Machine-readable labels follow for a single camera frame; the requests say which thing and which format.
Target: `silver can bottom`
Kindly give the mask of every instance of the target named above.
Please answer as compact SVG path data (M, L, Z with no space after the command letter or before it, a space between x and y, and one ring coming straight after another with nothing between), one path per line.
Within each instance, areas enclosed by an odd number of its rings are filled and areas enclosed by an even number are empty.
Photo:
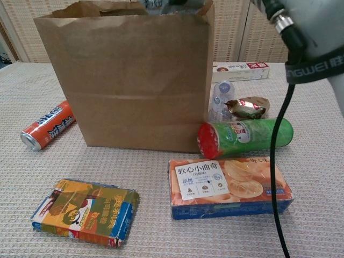
M20 133L20 138L21 138L21 141L27 147L29 147L31 150L39 151L40 149L42 149L40 144L37 142L37 140L34 137L32 137L31 135L29 135L28 133L21 132Z

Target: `white box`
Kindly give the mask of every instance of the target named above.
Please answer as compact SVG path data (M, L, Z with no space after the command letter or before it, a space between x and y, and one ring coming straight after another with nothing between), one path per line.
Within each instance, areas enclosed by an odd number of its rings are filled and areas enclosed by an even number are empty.
M212 83L265 79L269 75L269 70L270 67L264 62L213 63Z

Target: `red canister lid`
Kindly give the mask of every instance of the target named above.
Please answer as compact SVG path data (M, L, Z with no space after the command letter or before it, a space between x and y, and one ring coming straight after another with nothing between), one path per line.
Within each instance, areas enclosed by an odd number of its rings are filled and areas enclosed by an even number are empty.
M198 148L207 159L215 159L219 156L219 140L215 128L209 124L203 124L197 137Z

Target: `cookie package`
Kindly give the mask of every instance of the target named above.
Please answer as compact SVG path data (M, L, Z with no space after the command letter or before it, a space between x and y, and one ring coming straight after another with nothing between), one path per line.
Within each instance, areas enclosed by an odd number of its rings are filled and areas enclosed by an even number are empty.
M197 219L273 213L269 157L170 160L172 217ZM276 167L279 213L294 200Z
M36 231L118 247L126 237L138 199L134 190L62 179L31 222Z

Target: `brown paper bag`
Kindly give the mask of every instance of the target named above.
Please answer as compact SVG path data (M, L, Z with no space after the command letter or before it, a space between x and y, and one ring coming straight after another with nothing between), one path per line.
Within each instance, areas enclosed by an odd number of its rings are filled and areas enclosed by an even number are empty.
M155 16L138 2L79 1L34 21L88 146L199 151L212 1Z

